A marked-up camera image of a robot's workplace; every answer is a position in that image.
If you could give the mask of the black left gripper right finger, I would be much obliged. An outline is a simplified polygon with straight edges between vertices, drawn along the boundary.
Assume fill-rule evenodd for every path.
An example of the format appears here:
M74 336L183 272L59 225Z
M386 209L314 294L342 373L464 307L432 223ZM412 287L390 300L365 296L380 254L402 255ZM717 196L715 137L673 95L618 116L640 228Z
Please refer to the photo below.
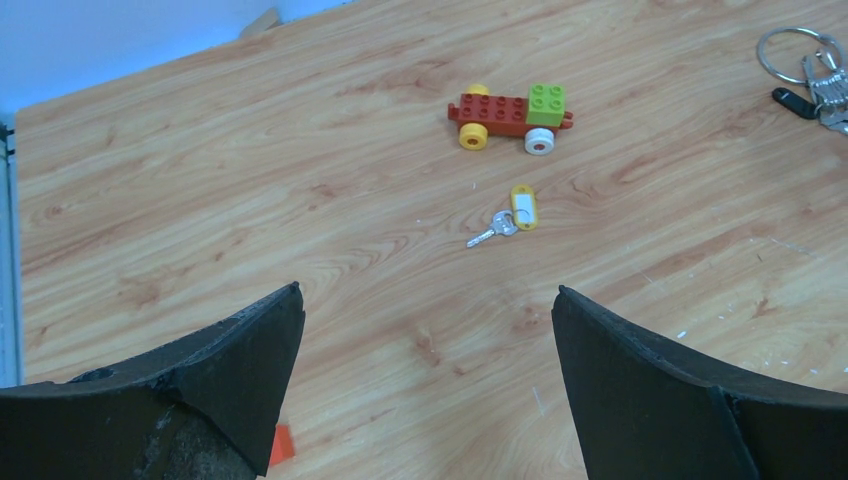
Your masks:
M757 374L561 287L552 324L592 479L843 479L847 398Z

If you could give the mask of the large keyring with keys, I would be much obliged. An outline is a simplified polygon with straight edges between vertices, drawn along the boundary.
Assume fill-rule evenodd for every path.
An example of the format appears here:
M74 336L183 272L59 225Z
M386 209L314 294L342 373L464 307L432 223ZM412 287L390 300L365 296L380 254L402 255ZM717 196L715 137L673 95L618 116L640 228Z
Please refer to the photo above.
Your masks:
M774 36L795 34L815 40L819 48L800 60L803 75L791 77L779 71L767 58L767 42ZM756 45L759 64L772 77L787 85L803 86L808 97L787 87L771 91L772 100L795 116L816 121L822 127L847 136L847 52L833 36L800 27L779 27L763 34Z

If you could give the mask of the silver key with yellow tag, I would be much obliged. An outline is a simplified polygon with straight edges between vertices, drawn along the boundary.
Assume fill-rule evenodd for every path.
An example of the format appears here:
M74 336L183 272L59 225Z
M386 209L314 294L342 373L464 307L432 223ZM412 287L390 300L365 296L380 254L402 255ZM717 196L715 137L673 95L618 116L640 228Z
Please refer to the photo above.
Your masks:
M488 226L481 234L466 243L467 248L473 248L495 236L512 236L519 231L532 231L539 223L535 191L528 184L514 186L510 192L511 208L496 212Z

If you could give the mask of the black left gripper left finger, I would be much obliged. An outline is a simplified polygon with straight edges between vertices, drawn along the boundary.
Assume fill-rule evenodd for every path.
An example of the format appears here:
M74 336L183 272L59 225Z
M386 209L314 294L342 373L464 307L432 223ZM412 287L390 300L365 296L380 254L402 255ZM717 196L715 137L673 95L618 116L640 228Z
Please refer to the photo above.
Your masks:
M1 392L5 479L266 474L305 325L286 285L230 317L65 383Z

